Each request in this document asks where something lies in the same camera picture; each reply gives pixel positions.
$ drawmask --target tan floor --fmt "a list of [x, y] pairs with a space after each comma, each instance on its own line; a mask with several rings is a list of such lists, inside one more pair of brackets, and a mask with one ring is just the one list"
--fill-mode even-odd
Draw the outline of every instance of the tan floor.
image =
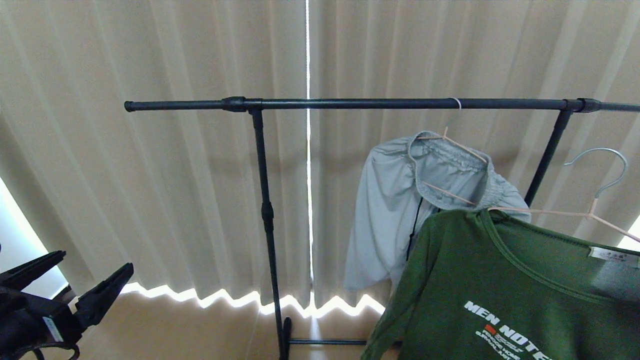
[[[291, 307], [296, 338], [366, 339], [380, 317], [373, 310], [356, 317], [336, 309], [322, 318], [303, 318]], [[121, 295], [99, 326], [80, 340], [80, 360], [91, 359], [278, 359], [273, 315], [262, 315], [252, 302], [235, 308], [218, 300], [202, 309], [194, 300], [176, 302], [168, 296], [148, 299]], [[291, 360], [359, 359], [363, 347], [292, 345]], [[47, 360], [70, 355], [45, 350]], [[394, 350], [384, 360], [396, 358]], [[23, 359], [34, 359], [29, 355]]]

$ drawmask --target beige curtain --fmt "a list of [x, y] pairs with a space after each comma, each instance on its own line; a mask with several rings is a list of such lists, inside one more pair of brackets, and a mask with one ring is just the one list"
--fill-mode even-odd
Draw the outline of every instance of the beige curtain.
[[[0, 3], [2, 167], [78, 293], [132, 261], [147, 289], [271, 302], [250, 116], [125, 100], [304, 97], [305, 3]], [[309, 302], [305, 112], [267, 111], [280, 294]]]
[[[640, 3], [634, 1], [312, 2], [312, 97], [594, 97], [640, 102]], [[316, 303], [361, 293], [342, 289], [360, 169], [371, 147], [421, 130], [449, 134], [489, 154], [526, 193], [556, 111], [325, 110], [312, 112]], [[611, 147], [630, 161], [624, 181], [603, 193], [598, 214], [628, 228], [640, 213], [640, 120], [636, 113], [576, 114], [533, 207], [587, 211], [621, 164], [593, 153]], [[579, 218], [540, 216], [537, 225], [599, 243], [621, 235]], [[369, 293], [381, 302], [388, 285]]]

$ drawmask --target green shirt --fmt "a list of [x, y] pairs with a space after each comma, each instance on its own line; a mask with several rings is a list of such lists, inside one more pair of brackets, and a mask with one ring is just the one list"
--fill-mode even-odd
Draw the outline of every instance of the green shirt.
[[640, 253], [499, 211], [432, 215], [362, 359], [638, 360]]

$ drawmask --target wire hanger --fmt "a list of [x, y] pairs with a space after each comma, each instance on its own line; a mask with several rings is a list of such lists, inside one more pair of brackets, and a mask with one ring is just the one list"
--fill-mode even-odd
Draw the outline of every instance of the wire hanger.
[[[458, 103], [458, 117], [460, 117], [460, 111], [462, 110], [462, 102], [460, 102], [460, 100], [458, 100], [457, 97], [449, 97], [448, 99], [454, 99]], [[466, 147], [466, 146], [462, 145], [461, 143], [455, 142], [451, 138], [447, 137], [447, 130], [449, 130], [449, 124], [450, 123], [451, 123], [451, 120], [449, 119], [447, 121], [447, 125], [444, 127], [444, 131], [442, 132], [441, 136], [420, 136], [420, 137], [418, 137], [418, 139], [420, 139], [420, 140], [429, 140], [429, 139], [444, 139], [444, 140], [447, 140], [447, 141], [451, 142], [452, 144], [462, 148], [464, 151], [467, 151], [471, 155], [473, 155], [473, 156], [477, 157], [478, 159], [482, 160], [486, 164], [487, 163], [486, 159], [483, 158], [482, 156], [478, 155], [473, 149], [471, 149], [470, 147]]]
[[598, 191], [596, 192], [596, 195], [593, 197], [593, 202], [591, 203], [591, 208], [589, 209], [588, 213], [566, 213], [564, 211], [551, 211], [551, 210], [537, 210], [537, 209], [525, 209], [525, 208], [502, 208], [502, 207], [495, 207], [495, 208], [489, 208], [489, 210], [501, 210], [501, 211], [523, 211], [523, 212], [527, 212], [527, 213], [536, 213], [536, 214], [553, 214], [553, 215], [566, 215], [569, 217], [586, 217], [586, 218], [590, 218], [590, 219], [594, 219], [598, 222], [600, 222], [601, 224], [604, 224], [614, 230], [616, 230], [617, 232], [628, 236], [629, 238], [632, 238], [635, 241], [640, 242], [640, 238], [638, 238], [635, 235], [631, 235], [628, 232], [626, 232], [625, 230], [615, 226], [614, 224], [598, 217], [598, 215], [594, 214], [594, 211], [596, 209], [596, 205], [598, 204], [598, 198], [600, 197], [600, 194], [614, 186], [615, 184], [619, 183], [622, 178], [625, 176], [625, 174], [627, 173], [627, 168], [628, 168], [628, 163], [627, 163], [627, 159], [625, 158], [624, 155], [622, 155], [622, 153], [620, 151], [614, 150], [614, 149], [610, 149], [608, 147], [594, 147], [593, 149], [589, 149], [586, 151], [583, 151], [581, 154], [579, 154], [578, 156], [576, 156], [573, 160], [569, 161], [568, 163], [565, 163], [563, 166], [567, 166], [567, 165], [573, 165], [579, 158], [581, 158], [583, 155], [585, 155], [588, 152], [591, 151], [596, 151], [596, 150], [603, 150], [603, 151], [611, 151], [613, 152], [615, 155], [617, 155], [621, 160], [622, 163], [624, 164], [624, 167], [622, 169], [622, 173], [620, 174], [620, 176], [615, 179], [614, 181], [610, 182], [609, 184], [604, 185], [603, 187], [599, 188]]

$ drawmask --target clothes rack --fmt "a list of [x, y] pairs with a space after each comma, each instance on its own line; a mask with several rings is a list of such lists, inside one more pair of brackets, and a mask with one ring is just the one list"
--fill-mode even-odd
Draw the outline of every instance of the clothes rack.
[[640, 104], [622, 104], [601, 102], [595, 99], [578, 98], [573, 100], [550, 99], [247, 99], [235, 96], [215, 101], [125, 101], [124, 108], [129, 111], [148, 110], [225, 110], [248, 112], [253, 119], [255, 143], [258, 155], [260, 189], [262, 192], [262, 221], [267, 239], [269, 269], [275, 305], [276, 331], [280, 360], [288, 360], [291, 344], [307, 345], [365, 345], [366, 340], [313, 340], [291, 338], [291, 318], [282, 321], [280, 293], [276, 272], [275, 240], [273, 237], [273, 207], [269, 199], [267, 163], [264, 149], [263, 110], [286, 109], [513, 109], [513, 110], [557, 110], [559, 114], [545, 151], [540, 159], [536, 173], [525, 196], [527, 205], [542, 183], [548, 166], [556, 151], [569, 119], [574, 113], [594, 111], [633, 111], [640, 112]]

